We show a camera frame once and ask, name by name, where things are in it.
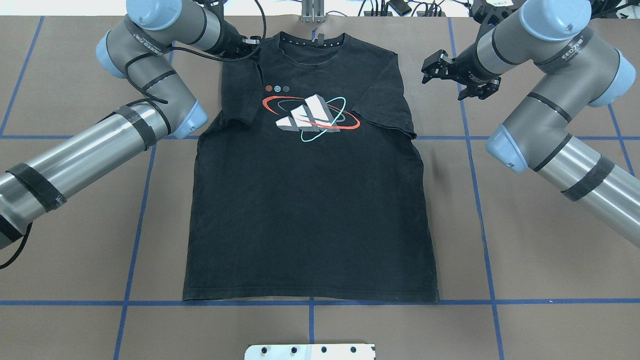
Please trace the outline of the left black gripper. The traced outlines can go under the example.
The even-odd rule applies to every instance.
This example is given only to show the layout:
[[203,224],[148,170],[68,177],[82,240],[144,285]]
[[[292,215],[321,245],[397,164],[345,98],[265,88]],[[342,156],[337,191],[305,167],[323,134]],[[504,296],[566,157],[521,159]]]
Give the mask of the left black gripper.
[[218,39],[215,42],[215,57],[220,59],[244,59],[250,51],[262,43],[261,36],[242,36],[229,22],[221,22]]

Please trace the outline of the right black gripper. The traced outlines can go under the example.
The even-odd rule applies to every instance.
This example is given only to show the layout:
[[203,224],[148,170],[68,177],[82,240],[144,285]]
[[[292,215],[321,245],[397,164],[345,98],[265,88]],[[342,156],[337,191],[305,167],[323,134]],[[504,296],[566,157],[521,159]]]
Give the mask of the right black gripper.
[[477,52],[462,52],[451,57],[445,50],[437,50],[423,60],[422,84],[432,79],[452,80],[466,85],[458,93],[458,101],[466,98],[486,100],[499,90],[501,78],[488,71]]

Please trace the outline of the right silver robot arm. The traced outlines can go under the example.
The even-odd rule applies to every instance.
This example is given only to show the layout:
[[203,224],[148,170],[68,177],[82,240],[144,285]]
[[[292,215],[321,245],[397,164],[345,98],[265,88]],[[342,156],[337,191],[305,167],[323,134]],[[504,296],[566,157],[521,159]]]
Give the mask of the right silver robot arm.
[[636,79],[622,52],[589,27],[591,13],[588,0],[526,0],[457,56],[439,50],[426,58],[422,82],[453,80],[464,85],[458,100],[484,100],[503,74],[532,61],[544,77],[489,137],[487,152],[515,173],[538,173],[638,246],[638,178],[566,129]]

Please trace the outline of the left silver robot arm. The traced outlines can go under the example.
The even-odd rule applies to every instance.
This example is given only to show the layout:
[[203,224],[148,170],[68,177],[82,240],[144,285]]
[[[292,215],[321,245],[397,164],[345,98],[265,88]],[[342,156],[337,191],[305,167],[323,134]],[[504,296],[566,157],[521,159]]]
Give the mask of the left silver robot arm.
[[128,0],[126,14],[95,48],[102,68],[139,99],[1,174],[1,247],[23,242],[31,225],[167,136],[183,139],[208,122],[201,102],[169,61],[172,51],[237,62],[263,36],[240,34],[222,0]]

